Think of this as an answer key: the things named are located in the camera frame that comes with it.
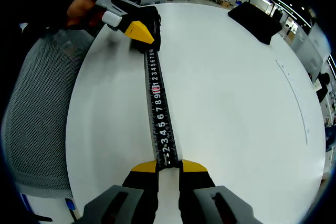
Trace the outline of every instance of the tape measure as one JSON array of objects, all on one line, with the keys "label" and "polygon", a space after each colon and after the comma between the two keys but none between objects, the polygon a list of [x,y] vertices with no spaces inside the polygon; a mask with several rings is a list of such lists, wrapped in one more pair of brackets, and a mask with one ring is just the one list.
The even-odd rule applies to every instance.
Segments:
[{"label": "tape measure", "polygon": [[157,50],[146,50],[144,60],[148,111],[158,170],[178,167],[179,159]]}]

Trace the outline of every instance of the office floor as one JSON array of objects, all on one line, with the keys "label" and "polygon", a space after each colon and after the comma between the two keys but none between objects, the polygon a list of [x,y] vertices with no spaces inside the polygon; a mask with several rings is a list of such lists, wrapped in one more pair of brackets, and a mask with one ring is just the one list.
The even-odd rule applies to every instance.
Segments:
[{"label": "office floor", "polygon": [[201,5],[210,5],[210,6],[216,6],[219,8],[224,8],[224,9],[232,9],[233,7],[224,7],[222,5],[217,4],[214,1],[209,1],[209,0],[171,0],[171,1],[166,1],[166,3],[194,3],[194,4],[201,4]]}]

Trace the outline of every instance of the desk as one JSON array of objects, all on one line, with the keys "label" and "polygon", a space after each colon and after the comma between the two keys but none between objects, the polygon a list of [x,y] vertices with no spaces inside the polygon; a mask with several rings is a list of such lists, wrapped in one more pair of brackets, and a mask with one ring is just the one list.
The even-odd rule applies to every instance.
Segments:
[{"label": "desk", "polygon": [[[227,10],[157,8],[179,157],[207,167],[214,183],[250,204],[259,221],[298,223],[318,191],[325,157],[321,108],[304,67],[279,35],[264,45]],[[84,60],[69,107],[66,155],[81,213],[121,185],[133,166],[154,158],[143,56],[121,32],[104,27]],[[162,171],[155,223],[182,223],[178,196],[178,171]]]}]

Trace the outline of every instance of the person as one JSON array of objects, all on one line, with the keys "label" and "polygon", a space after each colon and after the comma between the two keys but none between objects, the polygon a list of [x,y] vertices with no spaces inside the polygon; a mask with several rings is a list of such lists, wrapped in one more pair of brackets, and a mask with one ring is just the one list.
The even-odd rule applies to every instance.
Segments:
[{"label": "person", "polygon": [[319,73],[317,78],[321,83],[321,89],[316,91],[316,94],[317,94],[317,97],[319,98],[319,102],[321,103],[324,97],[326,97],[328,93],[327,85],[330,82],[330,76],[328,73]]},{"label": "person", "polygon": [[[79,28],[84,23],[95,26],[102,17],[102,10],[94,15],[91,11],[96,0],[2,0],[1,21],[2,40],[0,45],[1,78],[1,118],[11,96],[14,84],[30,47],[38,39],[31,38],[28,32],[31,25],[38,31],[49,29]],[[29,23],[22,31],[21,23]],[[0,178],[5,188],[2,209],[3,223],[37,223],[38,216],[28,212],[7,170],[3,153],[0,155]]]}]

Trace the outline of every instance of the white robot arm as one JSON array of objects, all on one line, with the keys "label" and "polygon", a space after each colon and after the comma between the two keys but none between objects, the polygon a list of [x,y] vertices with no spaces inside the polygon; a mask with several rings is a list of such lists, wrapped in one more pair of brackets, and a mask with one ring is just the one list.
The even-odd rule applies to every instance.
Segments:
[{"label": "white robot arm", "polygon": [[[141,21],[134,20],[134,13],[139,10],[139,5],[128,0],[97,0],[96,4],[106,9],[102,21],[108,24],[111,29],[119,29],[126,36],[147,44],[154,42],[147,27]],[[131,15],[133,19],[130,19],[129,12],[133,12]]]}]

